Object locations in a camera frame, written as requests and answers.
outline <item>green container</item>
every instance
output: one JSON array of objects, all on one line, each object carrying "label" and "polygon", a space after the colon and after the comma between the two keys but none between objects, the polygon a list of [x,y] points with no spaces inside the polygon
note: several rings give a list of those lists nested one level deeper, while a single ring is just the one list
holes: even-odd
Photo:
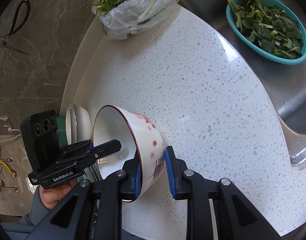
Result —
[{"label": "green container", "polygon": [[68,145],[66,137],[66,118],[65,117],[56,117],[57,121],[57,137],[59,146],[62,148]]}]

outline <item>stainless steel sink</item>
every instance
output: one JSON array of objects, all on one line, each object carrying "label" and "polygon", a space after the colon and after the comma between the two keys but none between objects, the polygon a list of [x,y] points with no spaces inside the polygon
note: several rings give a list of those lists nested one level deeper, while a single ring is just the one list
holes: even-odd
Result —
[{"label": "stainless steel sink", "polygon": [[[306,14],[296,0],[280,0],[306,28]],[[306,61],[282,65],[266,60],[232,31],[225,16],[226,0],[180,0],[179,4],[220,32],[245,58],[270,96],[280,117],[291,165],[306,167]]]}]

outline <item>clear plastic bag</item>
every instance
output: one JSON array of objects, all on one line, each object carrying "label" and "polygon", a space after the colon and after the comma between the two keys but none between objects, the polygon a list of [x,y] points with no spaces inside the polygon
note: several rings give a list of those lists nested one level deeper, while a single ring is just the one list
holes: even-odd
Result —
[{"label": "clear plastic bag", "polygon": [[[107,38],[123,40],[130,34],[141,33],[165,20],[173,11],[179,0],[156,0],[149,13],[139,17],[146,11],[152,0],[127,0],[113,8],[105,15],[99,15],[100,21],[107,31]],[[96,6],[92,6],[96,15]]]}]

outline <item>teal plastic basket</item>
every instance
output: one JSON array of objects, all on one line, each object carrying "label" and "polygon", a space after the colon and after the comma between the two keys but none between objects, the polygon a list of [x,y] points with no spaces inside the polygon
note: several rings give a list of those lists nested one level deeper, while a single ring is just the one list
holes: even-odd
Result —
[{"label": "teal plastic basket", "polygon": [[[231,0],[231,1],[234,2],[234,3],[239,3],[240,2],[240,0]],[[235,34],[245,44],[247,44],[247,46],[249,46],[251,49],[253,49],[257,54],[260,54],[261,56],[265,57],[268,60],[278,62],[278,63],[282,63],[282,64],[286,64],[286,65],[297,65],[297,64],[300,64],[300,63],[304,62],[306,60],[306,30],[305,30],[303,24],[300,22],[299,18],[288,7],[286,7],[283,3],[279,2],[278,0],[263,0],[263,4],[266,7],[273,6],[273,5],[281,7],[289,17],[295,19],[298,22],[297,27],[300,30],[301,37],[303,39],[303,48],[301,49],[302,56],[300,58],[297,58],[297,59],[280,58],[280,57],[274,56],[274,55],[260,49],[256,45],[254,45],[246,37],[244,37],[243,34],[235,26],[235,18],[233,16],[230,5],[228,4],[226,6],[226,18],[227,18],[227,20],[229,22],[229,25],[232,28],[232,30],[235,32]]]}]

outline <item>hand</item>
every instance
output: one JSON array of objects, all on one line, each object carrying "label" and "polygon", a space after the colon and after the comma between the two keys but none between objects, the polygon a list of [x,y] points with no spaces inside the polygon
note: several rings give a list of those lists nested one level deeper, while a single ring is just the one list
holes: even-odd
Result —
[{"label": "hand", "polygon": [[77,179],[72,179],[68,184],[63,184],[55,188],[43,189],[39,186],[40,199],[44,206],[53,209],[59,200],[67,195],[68,192],[77,184]]}]

